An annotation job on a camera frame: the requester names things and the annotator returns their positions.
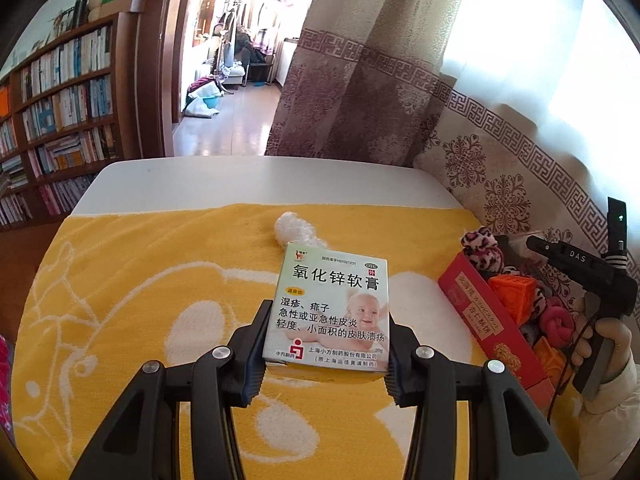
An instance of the black handheld controller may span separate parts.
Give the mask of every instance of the black handheld controller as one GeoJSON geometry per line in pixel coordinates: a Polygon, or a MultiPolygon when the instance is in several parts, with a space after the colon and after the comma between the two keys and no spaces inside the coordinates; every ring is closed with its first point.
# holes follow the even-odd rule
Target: black handheld controller
{"type": "MultiPolygon", "coordinates": [[[[585,290],[587,308],[597,310],[594,319],[630,316],[636,304],[638,284],[626,273],[626,205],[609,198],[607,215],[609,251],[602,258],[566,242],[551,243],[530,236],[527,247],[548,258],[548,264],[566,274],[585,290]]],[[[614,345],[594,332],[591,357],[574,377],[574,386],[587,400],[595,397],[609,365],[614,345]]]]}

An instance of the bookshelf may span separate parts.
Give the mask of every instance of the bookshelf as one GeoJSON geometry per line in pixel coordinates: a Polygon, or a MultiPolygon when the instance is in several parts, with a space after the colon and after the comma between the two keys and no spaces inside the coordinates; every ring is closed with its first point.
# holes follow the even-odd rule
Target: bookshelf
{"type": "Polygon", "coordinates": [[[0,197],[8,221],[0,232],[60,222],[95,174],[140,158],[131,79],[137,25],[126,12],[82,25],[0,80],[9,107],[0,117],[0,164],[22,183],[0,197]]]}

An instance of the bubble wrap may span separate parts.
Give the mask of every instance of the bubble wrap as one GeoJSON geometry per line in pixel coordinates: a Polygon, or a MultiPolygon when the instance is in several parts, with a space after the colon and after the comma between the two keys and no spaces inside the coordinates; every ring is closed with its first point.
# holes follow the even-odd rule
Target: bubble wrap
{"type": "Polygon", "coordinates": [[[327,243],[316,236],[316,228],[291,211],[283,213],[276,220],[274,231],[276,240],[282,247],[286,247],[289,242],[307,247],[327,247],[327,243]]]}

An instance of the zinc oxide ointment box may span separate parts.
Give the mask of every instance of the zinc oxide ointment box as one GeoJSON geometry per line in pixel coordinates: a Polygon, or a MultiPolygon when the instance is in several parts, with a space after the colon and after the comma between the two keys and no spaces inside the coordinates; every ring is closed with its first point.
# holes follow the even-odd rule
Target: zinc oxide ointment box
{"type": "Polygon", "coordinates": [[[386,372],[386,260],[288,244],[262,356],[271,363],[386,372]]]}

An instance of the white sleeve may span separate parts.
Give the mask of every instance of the white sleeve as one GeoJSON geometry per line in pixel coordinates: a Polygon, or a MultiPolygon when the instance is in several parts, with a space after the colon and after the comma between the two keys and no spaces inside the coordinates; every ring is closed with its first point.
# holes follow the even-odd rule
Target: white sleeve
{"type": "Polygon", "coordinates": [[[610,480],[640,438],[640,373],[633,358],[603,384],[580,413],[578,473],[582,480],[610,480]]]}

